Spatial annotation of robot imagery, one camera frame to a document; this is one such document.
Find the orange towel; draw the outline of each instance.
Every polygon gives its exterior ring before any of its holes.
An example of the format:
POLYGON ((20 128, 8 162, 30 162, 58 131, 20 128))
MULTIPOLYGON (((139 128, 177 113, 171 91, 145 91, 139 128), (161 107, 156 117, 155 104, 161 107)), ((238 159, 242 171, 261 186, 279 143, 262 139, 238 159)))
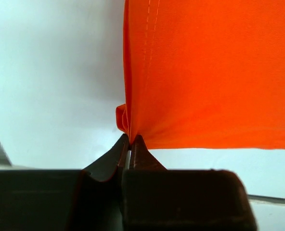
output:
POLYGON ((126 0, 124 74, 131 142, 285 149, 285 0, 126 0))

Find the orange cloth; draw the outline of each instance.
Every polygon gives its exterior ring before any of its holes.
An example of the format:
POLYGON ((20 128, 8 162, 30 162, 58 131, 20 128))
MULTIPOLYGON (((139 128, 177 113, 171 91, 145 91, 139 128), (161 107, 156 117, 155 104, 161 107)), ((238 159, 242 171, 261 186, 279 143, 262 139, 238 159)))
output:
POLYGON ((126 0, 126 105, 148 148, 285 149, 285 0, 126 0))

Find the white surface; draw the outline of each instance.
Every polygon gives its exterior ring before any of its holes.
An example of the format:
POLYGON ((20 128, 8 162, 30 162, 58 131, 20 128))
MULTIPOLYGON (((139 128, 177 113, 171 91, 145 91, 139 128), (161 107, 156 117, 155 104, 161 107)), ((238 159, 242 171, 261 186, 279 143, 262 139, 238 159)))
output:
MULTIPOLYGON (((0 0, 0 142, 14 165, 83 168, 119 138, 123 0, 0 0)), ((154 150, 285 197, 285 150, 154 150)))
POLYGON ((260 231, 285 231, 285 206, 251 202, 260 231))

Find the orange fabric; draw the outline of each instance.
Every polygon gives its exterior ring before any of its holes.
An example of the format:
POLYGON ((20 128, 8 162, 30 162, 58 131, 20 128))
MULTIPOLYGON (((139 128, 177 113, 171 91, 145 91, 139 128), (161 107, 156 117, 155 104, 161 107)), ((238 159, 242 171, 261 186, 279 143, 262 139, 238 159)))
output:
POLYGON ((148 148, 285 149, 285 0, 126 0, 126 105, 148 148))

